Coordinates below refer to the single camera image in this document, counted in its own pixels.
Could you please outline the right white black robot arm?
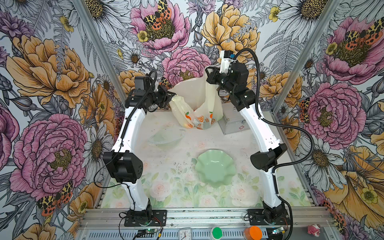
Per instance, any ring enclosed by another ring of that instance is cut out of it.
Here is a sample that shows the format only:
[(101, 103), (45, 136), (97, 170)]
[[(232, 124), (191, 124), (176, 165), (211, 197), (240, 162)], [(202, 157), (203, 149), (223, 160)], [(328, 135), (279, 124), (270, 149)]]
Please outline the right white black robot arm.
[(220, 67), (209, 67), (206, 70), (207, 82), (229, 93), (231, 103), (245, 119), (259, 145), (260, 150), (250, 157), (252, 165), (261, 172), (260, 180), (264, 190), (264, 210), (259, 215), (267, 224), (273, 225), (288, 215), (286, 204), (278, 191), (274, 169), (287, 146), (276, 138), (261, 113), (259, 98), (247, 87), (249, 70), (246, 65), (237, 61), (233, 51), (221, 51), (220, 59)]

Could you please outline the translucent plastic bag orange print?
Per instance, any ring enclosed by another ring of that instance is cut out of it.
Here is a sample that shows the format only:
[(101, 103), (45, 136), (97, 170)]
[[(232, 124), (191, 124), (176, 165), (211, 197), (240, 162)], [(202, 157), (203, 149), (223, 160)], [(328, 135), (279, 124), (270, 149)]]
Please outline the translucent plastic bag orange print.
[(178, 83), (170, 107), (179, 124), (186, 129), (207, 130), (223, 117), (218, 86), (207, 82), (207, 73)]

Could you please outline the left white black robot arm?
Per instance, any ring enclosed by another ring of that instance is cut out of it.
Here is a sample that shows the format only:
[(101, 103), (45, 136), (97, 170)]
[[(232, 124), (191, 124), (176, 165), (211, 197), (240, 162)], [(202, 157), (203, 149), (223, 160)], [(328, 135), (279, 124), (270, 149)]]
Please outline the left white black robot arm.
[(164, 227), (166, 210), (153, 210), (142, 186), (144, 163), (135, 154), (140, 127), (151, 106), (165, 107), (173, 93), (158, 86), (149, 75), (135, 78), (135, 89), (125, 101), (125, 115), (118, 139), (103, 161), (111, 176), (125, 190), (130, 207), (124, 219), (125, 227)]

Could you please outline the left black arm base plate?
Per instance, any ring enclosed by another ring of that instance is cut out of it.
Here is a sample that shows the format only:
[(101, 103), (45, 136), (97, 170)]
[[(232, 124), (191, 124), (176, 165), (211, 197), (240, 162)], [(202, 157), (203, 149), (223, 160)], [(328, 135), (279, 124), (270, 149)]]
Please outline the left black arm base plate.
[(129, 210), (125, 216), (125, 227), (165, 227), (167, 210), (133, 211)]

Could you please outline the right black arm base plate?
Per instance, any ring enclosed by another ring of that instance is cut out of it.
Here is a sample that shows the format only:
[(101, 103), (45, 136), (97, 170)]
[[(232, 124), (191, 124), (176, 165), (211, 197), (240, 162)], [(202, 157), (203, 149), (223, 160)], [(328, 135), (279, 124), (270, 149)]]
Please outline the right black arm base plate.
[(284, 210), (281, 215), (273, 217), (272, 220), (267, 220), (264, 214), (264, 209), (248, 209), (247, 217), (251, 226), (261, 225), (282, 225), (287, 226), (291, 223), (290, 215), (287, 210)]

